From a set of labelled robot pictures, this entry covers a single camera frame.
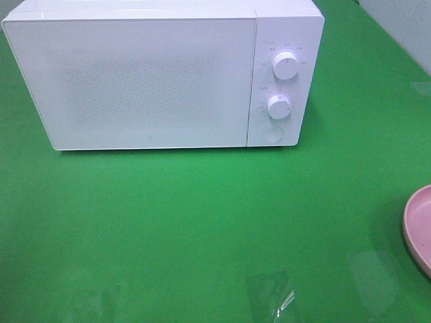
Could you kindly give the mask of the round white door-release button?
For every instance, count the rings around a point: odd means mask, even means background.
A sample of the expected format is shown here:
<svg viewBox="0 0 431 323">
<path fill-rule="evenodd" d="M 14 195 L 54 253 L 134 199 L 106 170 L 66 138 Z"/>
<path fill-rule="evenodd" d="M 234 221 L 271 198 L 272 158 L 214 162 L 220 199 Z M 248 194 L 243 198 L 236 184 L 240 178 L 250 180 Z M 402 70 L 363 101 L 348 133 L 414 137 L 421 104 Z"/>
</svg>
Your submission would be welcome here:
<svg viewBox="0 0 431 323">
<path fill-rule="evenodd" d="M 284 136 L 284 130 L 281 127 L 269 127 L 265 129 L 263 138 L 270 143 L 278 143 Z"/>
</svg>

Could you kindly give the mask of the white round knob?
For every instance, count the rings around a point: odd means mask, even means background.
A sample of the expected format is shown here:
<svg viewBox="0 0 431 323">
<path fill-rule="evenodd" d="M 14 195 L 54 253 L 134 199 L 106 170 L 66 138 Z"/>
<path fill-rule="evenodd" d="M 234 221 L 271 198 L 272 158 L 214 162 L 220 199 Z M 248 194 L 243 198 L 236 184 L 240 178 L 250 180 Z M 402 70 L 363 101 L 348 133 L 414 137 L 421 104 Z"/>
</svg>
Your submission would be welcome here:
<svg viewBox="0 0 431 323">
<path fill-rule="evenodd" d="M 299 72 L 300 62 L 296 53 L 285 50 L 276 54 L 272 60 L 273 74 L 280 80 L 289 80 Z"/>
<path fill-rule="evenodd" d="M 290 115 L 291 110 L 291 103 L 287 96 L 272 96 L 268 100 L 267 111 L 269 117 L 274 120 L 281 120 L 287 118 Z"/>
</svg>

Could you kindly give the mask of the white microwave door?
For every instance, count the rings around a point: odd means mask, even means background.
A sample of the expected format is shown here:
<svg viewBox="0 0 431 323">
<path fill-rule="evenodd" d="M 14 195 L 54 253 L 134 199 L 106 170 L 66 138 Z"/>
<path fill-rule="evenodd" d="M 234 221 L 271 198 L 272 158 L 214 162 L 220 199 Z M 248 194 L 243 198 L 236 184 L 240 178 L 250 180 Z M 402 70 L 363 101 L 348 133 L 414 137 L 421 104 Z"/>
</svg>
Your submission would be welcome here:
<svg viewBox="0 0 431 323">
<path fill-rule="evenodd" d="M 254 19 L 4 28 L 57 150 L 246 145 Z"/>
</svg>

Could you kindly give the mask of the pink round plate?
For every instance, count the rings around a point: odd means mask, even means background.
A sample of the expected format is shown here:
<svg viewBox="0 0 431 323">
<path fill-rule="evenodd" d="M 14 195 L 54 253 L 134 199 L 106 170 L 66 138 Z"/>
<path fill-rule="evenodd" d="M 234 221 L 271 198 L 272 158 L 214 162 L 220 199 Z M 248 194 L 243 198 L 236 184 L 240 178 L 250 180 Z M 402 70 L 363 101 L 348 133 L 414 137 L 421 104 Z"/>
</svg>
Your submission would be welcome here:
<svg viewBox="0 0 431 323">
<path fill-rule="evenodd" d="M 403 236 L 416 264 L 430 278 L 430 185 L 414 192 L 407 201 Z"/>
</svg>

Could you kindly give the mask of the white microwave oven body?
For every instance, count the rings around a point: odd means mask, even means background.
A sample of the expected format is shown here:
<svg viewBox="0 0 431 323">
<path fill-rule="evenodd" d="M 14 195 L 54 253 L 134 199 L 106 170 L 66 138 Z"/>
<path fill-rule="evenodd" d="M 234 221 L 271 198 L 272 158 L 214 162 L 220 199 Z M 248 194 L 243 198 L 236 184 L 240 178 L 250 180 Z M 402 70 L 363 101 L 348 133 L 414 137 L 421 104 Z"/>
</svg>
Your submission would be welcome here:
<svg viewBox="0 0 431 323">
<path fill-rule="evenodd" d="M 191 19 L 255 20 L 248 131 L 243 147 L 297 144 L 325 23 L 312 1 L 24 1 L 1 25 L 5 32 L 8 21 Z M 272 60 L 285 50 L 296 53 L 300 67 L 295 77 L 283 81 L 273 74 Z M 292 107 L 290 115 L 281 120 L 270 118 L 267 111 L 269 98 L 277 95 L 287 96 Z M 269 127 L 284 130 L 280 142 L 263 138 Z"/>
</svg>

